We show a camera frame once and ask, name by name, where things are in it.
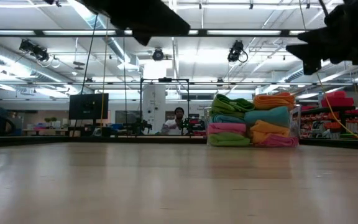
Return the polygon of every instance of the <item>black screen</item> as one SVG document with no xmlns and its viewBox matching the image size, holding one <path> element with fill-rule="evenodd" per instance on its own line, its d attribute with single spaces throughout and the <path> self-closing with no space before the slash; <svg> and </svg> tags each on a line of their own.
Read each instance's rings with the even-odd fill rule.
<svg viewBox="0 0 358 224">
<path fill-rule="evenodd" d="M 108 118 L 109 94 L 71 95 L 68 119 L 100 119 L 103 101 L 103 119 Z"/>
</svg>

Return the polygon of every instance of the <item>pink towel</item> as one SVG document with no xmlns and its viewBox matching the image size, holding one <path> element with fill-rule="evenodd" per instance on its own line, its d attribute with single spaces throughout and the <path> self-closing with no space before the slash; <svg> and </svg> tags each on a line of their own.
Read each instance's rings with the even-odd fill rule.
<svg viewBox="0 0 358 224">
<path fill-rule="evenodd" d="M 266 147 L 297 147 L 299 145 L 299 139 L 295 137 L 283 137 L 276 134 L 271 134 L 266 140 L 262 141 L 256 146 Z"/>
<path fill-rule="evenodd" d="M 245 135 L 246 134 L 245 124 L 236 123 L 211 123 L 208 125 L 208 134 L 217 134 L 222 132 L 230 132 Z"/>
</svg>

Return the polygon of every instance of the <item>ceiling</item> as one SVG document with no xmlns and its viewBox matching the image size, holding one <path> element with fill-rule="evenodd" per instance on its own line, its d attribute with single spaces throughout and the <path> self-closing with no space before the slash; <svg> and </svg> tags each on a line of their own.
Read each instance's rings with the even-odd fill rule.
<svg viewBox="0 0 358 224">
<path fill-rule="evenodd" d="M 244 8 L 250 1 L 241 0 L 177 0 L 173 6 L 177 14 L 186 20 L 192 29 L 293 29 L 302 30 L 302 15 L 299 10 L 298 0 L 253 0 L 252 10 Z M 332 6 L 341 4 L 340 0 L 325 1 L 329 10 Z M 91 29 L 79 13 L 66 0 L 60 0 L 63 7 L 49 6 L 41 0 L 0 0 L 0 29 Z M 318 6 L 317 0 L 310 1 L 312 6 Z M 303 8 L 303 17 L 307 29 L 315 29 L 324 26 L 324 15 L 315 7 Z M 0 37 L 0 47 L 17 55 L 23 53 L 19 50 L 23 38 Z M 73 62 L 86 63 L 90 52 L 86 76 L 93 77 L 94 81 L 101 82 L 104 75 L 104 61 L 106 56 L 106 81 L 121 82 L 140 79 L 138 71 L 120 70 L 115 53 L 107 47 L 103 38 L 78 38 L 76 51 L 76 39 L 71 37 L 34 37 L 30 40 L 48 49 L 50 55 L 60 61 L 58 68 L 52 67 L 59 62 L 50 61 L 42 63 L 46 69 L 58 75 L 77 82 L 82 82 L 85 71 L 76 71 Z M 170 58 L 173 55 L 173 43 L 177 46 L 178 74 L 177 78 L 189 78 L 195 82 L 211 82 L 223 78 L 225 82 L 279 82 L 288 77 L 297 68 L 301 68 L 302 62 L 285 51 L 287 44 L 300 43 L 296 38 L 256 38 L 252 37 L 154 37 L 149 45 L 144 47 L 132 37 L 116 37 L 117 43 L 129 55 L 136 55 L 140 64 L 151 61 L 151 53 L 155 48 L 161 48 Z M 229 48 L 236 40 L 243 41 L 249 47 L 246 52 L 249 60 L 246 63 L 230 65 L 227 62 Z M 29 55 L 25 55 L 17 63 L 30 60 L 30 65 L 36 69 L 37 62 Z M 162 66 L 167 66 L 167 76 L 174 77 L 172 61 L 164 61 Z M 349 69 L 351 65 L 341 63 L 339 65 L 326 65 L 321 70 L 322 77 Z M 341 81 L 349 78 L 349 73 L 337 77 L 333 81 Z M 300 76 L 292 82 L 317 82 L 313 78 Z M 90 86 L 90 89 L 100 89 L 101 86 Z M 106 88 L 124 88 L 121 86 L 107 86 Z M 238 86 L 237 89 L 255 89 L 256 85 Z"/>
</svg>

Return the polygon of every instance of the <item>blue towel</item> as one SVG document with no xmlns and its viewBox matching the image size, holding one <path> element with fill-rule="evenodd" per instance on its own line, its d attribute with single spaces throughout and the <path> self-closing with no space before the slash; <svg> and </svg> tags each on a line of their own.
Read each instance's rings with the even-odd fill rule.
<svg viewBox="0 0 358 224">
<path fill-rule="evenodd" d="M 289 128 L 290 127 L 290 113 L 288 107 L 279 106 L 271 110 L 255 110 L 246 112 L 244 121 L 247 127 L 255 125 L 257 120 L 268 122 L 277 126 Z"/>
<path fill-rule="evenodd" d="M 240 119 L 240 118 L 233 117 L 233 116 L 216 114 L 216 115 L 212 116 L 210 123 L 242 123 L 242 124 L 244 124 L 244 120 Z"/>
</svg>

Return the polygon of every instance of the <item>folded towel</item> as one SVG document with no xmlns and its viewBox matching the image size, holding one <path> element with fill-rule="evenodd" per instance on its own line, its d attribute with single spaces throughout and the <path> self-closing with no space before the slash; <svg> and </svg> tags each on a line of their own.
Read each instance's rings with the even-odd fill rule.
<svg viewBox="0 0 358 224">
<path fill-rule="evenodd" d="M 290 110 L 295 104 L 295 97 L 290 93 L 280 93 L 278 95 L 256 95 L 254 104 L 257 110 L 269 110 L 278 106 L 287 106 Z"/>
<path fill-rule="evenodd" d="M 207 132 L 208 134 L 230 132 L 230 133 L 246 135 L 246 130 L 247 128 L 245 124 L 211 123 L 208 125 Z"/>
<path fill-rule="evenodd" d="M 240 134 L 209 134 L 208 141 L 212 146 L 248 146 L 250 139 Z"/>
<path fill-rule="evenodd" d="M 223 114 L 242 119 L 245 112 L 254 109 L 254 104 L 245 99 L 230 100 L 225 95 L 218 94 L 212 102 L 212 108 L 209 114 L 210 116 Z"/>
<path fill-rule="evenodd" d="M 244 123 L 244 120 L 233 116 L 216 114 L 211 117 L 210 123 Z"/>
<path fill-rule="evenodd" d="M 271 134 L 276 134 L 281 137 L 288 137 L 290 129 L 269 124 L 265 121 L 257 120 L 255 126 L 250 128 L 252 142 L 258 144 L 267 139 Z"/>
<path fill-rule="evenodd" d="M 276 134 L 271 134 L 266 140 L 256 144 L 256 146 L 266 147 L 297 147 L 299 139 L 296 137 L 283 137 Z"/>
<path fill-rule="evenodd" d="M 262 120 L 281 127 L 290 127 L 290 113 L 286 106 L 279 106 L 271 110 L 246 112 L 244 122 L 248 127 L 253 126 L 257 120 Z"/>
</svg>

